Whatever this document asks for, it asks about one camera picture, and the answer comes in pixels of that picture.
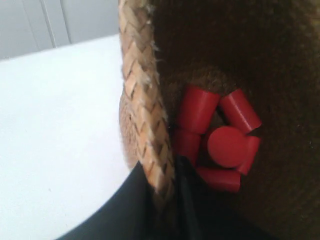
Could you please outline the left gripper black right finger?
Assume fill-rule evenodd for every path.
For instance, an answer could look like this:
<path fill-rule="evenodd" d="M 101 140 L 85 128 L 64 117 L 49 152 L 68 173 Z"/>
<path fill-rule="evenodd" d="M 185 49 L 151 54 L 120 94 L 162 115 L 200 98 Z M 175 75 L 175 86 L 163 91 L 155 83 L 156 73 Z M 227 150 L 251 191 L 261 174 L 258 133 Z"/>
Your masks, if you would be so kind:
<path fill-rule="evenodd" d="M 176 180 L 184 240 L 238 240 L 237 215 L 216 198 L 184 156 L 176 159 Z"/>

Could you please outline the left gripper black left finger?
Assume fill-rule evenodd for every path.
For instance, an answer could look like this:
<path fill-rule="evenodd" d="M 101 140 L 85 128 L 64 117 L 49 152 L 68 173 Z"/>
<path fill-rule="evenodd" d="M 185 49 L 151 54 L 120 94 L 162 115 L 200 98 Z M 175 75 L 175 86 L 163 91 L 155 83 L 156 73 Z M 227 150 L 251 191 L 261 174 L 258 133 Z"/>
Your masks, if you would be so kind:
<path fill-rule="evenodd" d="M 116 193 L 83 223 L 60 240 L 149 240 L 151 197 L 137 163 Z"/>

